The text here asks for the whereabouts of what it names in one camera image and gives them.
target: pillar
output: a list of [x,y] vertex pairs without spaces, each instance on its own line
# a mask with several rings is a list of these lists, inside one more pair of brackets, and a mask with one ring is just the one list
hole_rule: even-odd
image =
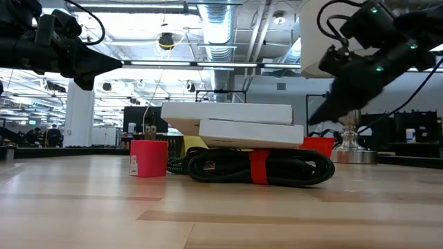
[[63,146],[92,146],[95,93],[69,81]]

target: cable bundle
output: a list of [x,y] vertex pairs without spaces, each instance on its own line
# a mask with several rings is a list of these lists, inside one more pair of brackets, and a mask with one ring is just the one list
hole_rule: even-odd
[[[258,150],[266,157],[254,159],[253,152],[234,149],[190,148],[182,167],[194,180],[202,183],[258,183],[285,187],[302,187],[330,179],[335,166],[326,156],[301,149]],[[262,160],[264,183],[257,182]]]

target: table surface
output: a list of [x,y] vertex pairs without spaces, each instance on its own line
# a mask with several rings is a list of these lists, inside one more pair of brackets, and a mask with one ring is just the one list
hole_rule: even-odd
[[0,248],[442,248],[443,171],[337,165],[313,188],[128,176],[128,156],[0,164]]

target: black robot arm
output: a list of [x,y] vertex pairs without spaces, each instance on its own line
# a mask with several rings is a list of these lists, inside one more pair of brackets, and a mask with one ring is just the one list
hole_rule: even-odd
[[411,67],[418,71],[434,67],[435,53],[429,51],[443,44],[443,5],[396,17],[382,0],[369,0],[340,31],[364,48],[379,50],[362,57],[347,46],[328,49],[319,69],[336,78],[328,98],[309,119],[310,125],[337,122],[349,111],[362,109]]
[[[59,10],[41,13],[37,0],[0,0],[0,67],[60,73],[90,91],[95,76],[123,66],[87,48],[74,17]],[[34,18],[37,28],[32,27]]]

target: red velcro strap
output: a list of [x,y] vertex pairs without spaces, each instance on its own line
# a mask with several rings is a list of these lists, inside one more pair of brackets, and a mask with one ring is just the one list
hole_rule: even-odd
[[266,160],[270,151],[268,149],[258,149],[249,152],[249,160],[251,162],[251,177],[254,184],[268,184],[266,175]]

